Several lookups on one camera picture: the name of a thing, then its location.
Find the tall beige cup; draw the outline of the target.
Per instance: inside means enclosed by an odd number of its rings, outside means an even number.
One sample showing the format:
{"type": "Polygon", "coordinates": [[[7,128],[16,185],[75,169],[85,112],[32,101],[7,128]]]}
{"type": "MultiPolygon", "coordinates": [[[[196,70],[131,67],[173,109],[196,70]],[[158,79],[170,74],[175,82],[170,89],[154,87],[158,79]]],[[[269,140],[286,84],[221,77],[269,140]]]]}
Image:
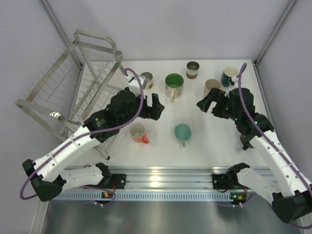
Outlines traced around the tall beige cup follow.
{"type": "Polygon", "coordinates": [[[213,88],[220,89],[221,83],[217,79],[206,80],[205,86],[204,86],[204,97],[206,97],[208,93],[211,91],[211,89],[213,88]]]}

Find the teal green mug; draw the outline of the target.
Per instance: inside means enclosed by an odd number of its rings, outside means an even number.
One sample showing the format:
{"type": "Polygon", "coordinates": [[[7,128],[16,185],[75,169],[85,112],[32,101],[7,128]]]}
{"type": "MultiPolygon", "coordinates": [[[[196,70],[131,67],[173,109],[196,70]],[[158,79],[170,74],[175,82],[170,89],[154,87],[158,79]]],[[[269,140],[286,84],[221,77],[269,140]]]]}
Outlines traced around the teal green mug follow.
{"type": "Polygon", "coordinates": [[[183,147],[186,147],[186,142],[191,138],[192,136],[192,130],[189,125],[187,124],[178,124],[174,128],[174,135],[178,141],[181,142],[183,147]]]}

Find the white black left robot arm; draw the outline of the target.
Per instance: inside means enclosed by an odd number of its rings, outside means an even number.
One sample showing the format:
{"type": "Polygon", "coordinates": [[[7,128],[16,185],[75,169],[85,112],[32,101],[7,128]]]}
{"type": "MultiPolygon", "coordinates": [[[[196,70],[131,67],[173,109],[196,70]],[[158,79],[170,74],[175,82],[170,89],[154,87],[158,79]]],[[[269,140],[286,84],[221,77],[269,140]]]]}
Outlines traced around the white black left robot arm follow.
{"type": "Polygon", "coordinates": [[[91,114],[57,148],[36,160],[24,161],[22,167],[28,176],[26,182],[31,183],[35,195],[43,202],[77,187],[107,188],[112,173],[104,163],[72,170],[67,170],[67,166],[90,149],[117,135],[121,128],[137,117],[158,120],[164,109],[157,94],[152,94],[152,105],[148,106],[147,97],[135,95],[129,88],[119,91],[105,109],[91,114]]]}

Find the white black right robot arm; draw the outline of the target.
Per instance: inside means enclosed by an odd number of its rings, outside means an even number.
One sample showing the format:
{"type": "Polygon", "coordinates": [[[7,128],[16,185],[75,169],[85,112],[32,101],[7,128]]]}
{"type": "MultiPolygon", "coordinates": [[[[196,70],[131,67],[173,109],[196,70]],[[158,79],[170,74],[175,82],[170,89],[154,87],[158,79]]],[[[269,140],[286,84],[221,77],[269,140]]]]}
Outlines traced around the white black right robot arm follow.
{"type": "Polygon", "coordinates": [[[254,147],[275,177],[270,181],[246,163],[230,167],[226,172],[230,188],[248,187],[271,204],[276,216],[291,223],[312,212],[312,183],[300,174],[277,137],[265,115],[255,112],[254,96],[247,88],[231,90],[228,94],[213,88],[196,105],[207,112],[211,103],[215,117],[231,119],[245,137],[243,150],[254,147]]]}

